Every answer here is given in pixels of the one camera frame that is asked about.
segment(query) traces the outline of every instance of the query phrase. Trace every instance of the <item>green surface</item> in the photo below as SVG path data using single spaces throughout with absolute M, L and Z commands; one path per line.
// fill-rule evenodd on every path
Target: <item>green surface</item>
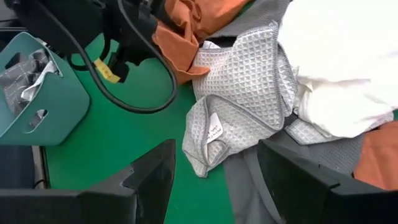
M 100 36 L 86 48 L 92 60 L 100 55 L 102 46 Z M 136 106 L 159 105 L 169 97 L 171 82 L 160 62 L 146 60 L 130 68 L 125 83 L 108 84 L 114 95 Z M 181 149 L 185 115 L 195 102 L 190 85 L 178 88 L 177 99 L 166 110 L 143 115 L 114 106 L 96 88 L 88 72 L 76 74 L 90 95 L 91 106 L 63 144 L 47 147 L 52 188 L 85 189 L 162 141 L 174 138 L 177 166 L 165 223 L 234 223 L 223 166 L 201 179 Z

